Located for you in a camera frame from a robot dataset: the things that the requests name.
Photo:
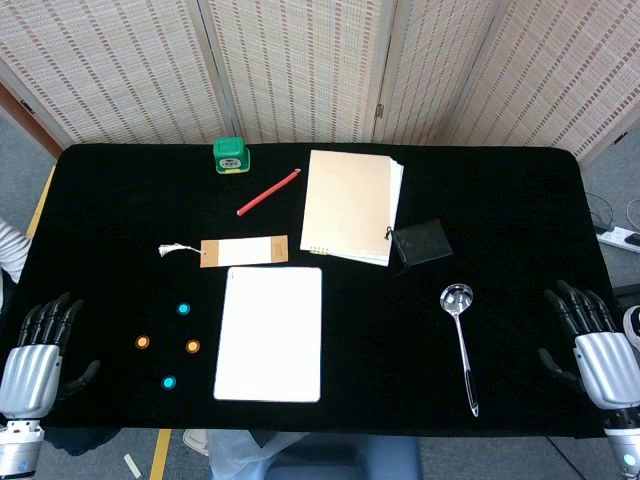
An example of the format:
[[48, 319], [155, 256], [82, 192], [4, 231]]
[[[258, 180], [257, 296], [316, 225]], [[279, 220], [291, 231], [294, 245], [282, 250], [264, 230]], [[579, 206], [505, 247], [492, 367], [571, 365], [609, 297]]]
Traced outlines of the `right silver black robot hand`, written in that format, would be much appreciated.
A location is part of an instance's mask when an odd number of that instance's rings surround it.
[[562, 369], [551, 353], [538, 350], [538, 358], [552, 377], [586, 393], [601, 410], [639, 405], [639, 364], [632, 346], [614, 322], [604, 300], [591, 290], [580, 290], [564, 280], [544, 297], [559, 320], [575, 357], [578, 371]]

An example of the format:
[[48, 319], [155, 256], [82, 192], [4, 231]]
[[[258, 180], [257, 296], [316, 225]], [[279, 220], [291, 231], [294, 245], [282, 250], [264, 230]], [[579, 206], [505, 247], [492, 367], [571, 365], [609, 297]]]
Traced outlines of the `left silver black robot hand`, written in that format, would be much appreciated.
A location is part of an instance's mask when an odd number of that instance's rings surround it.
[[83, 305], [66, 292], [28, 312], [4, 366], [1, 414], [5, 419], [42, 419], [56, 401], [81, 391], [96, 377], [100, 362], [93, 360], [80, 377], [60, 383], [71, 330]]

